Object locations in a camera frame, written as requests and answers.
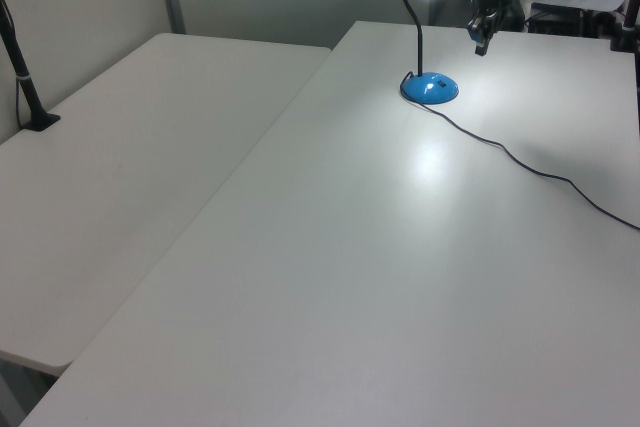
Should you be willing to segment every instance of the white tabletop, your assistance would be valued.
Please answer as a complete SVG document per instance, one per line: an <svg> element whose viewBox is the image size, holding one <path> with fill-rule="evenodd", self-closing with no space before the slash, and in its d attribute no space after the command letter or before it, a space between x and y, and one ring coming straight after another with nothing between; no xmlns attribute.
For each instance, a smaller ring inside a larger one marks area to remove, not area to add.
<svg viewBox="0 0 640 427"><path fill-rule="evenodd" d="M160 35L0 147L0 358L72 362L328 55Z"/></svg>
<svg viewBox="0 0 640 427"><path fill-rule="evenodd" d="M640 222L631 56L425 40L443 110ZM640 234L401 100L414 49L356 24L24 427L636 427Z"/></svg>

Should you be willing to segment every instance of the power cord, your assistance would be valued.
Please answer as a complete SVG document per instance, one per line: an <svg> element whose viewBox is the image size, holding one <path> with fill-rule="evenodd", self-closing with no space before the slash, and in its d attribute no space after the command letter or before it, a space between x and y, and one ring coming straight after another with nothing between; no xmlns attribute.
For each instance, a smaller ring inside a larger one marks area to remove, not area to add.
<svg viewBox="0 0 640 427"><path fill-rule="evenodd" d="M489 139L485 139L484 137L480 137L479 135L474 134L473 132L470 132L462 127L460 127L458 124L456 124L453 120L451 120L449 117L447 117L445 114L443 114L442 112L438 112L437 110L432 109L431 107L425 105L425 104L419 104L417 102L412 101L408 94L405 92L405 90L402 88L402 84L404 84L405 80L407 80L407 78L409 78L411 74L407 74L405 76L405 78L402 80L402 83L400 84L400 95L402 95L402 98L404 100L406 100L408 103L410 103L411 105L416 105L419 106L421 109L426 110L427 112L430 112L434 115L437 115L439 117L442 117L444 120L446 120L449 124L451 124L453 127L455 127L457 130L459 130L460 132L462 132L463 134L468 135L469 137L478 140L482 143L485 144L489 144L489 145L493 145L494 147L498 147L500 149L502 149L508 156L509 158L511 158L511 160L513 160L516 164L518 164L520 167L522 167L523 169L528 170L529 172L532 172L536 175L539 175L540 177L546 177L548 179L555 179L555 180L560 180L562 182L566 182L567 184L569 184L571 187L573 187L576 192L578 192L587 202L589 202L596 210L600 211L601 213L603 213L604 215L611 217L613 220L616 220L617 222L620 222L623 225L626 225L627 227L633 229L633 230L637 230L640 232L640 227L637 225L634 225L630 222L627 222L626 220L621 219L620 217L617 217L616 215L612 214L611 212L603 209L602 207L600 207L598 204L596 204L593 200L591 200L589 197L587 197L587 195L582 192L582 190L580 190L576 184L573 183L572 180L567 179L565 177L561 177L559 175L553 175L553 174L547 174L545 172L540 172L539 170L534 169L533 167L529 167L527 164L525 164L524 162L522 162L521 160L519 160L517 157L515 157L510 151L509 149L507 149L503 144L501 144L500 142L496 142L495 140L489 140Z"/></svg>

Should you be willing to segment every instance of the lamp base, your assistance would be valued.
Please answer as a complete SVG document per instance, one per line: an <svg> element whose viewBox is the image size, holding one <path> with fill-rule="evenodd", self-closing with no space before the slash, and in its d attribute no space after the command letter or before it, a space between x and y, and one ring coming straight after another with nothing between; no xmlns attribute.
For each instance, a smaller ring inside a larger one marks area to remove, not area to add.
<svg viewBox="0 0 640 427"><path fill-rule="evenodd" d="M458 96L458 84L446 75L435 72L425 72L421 76L410 75L400 88L412 102L427 105L444 104Z"/></svg>

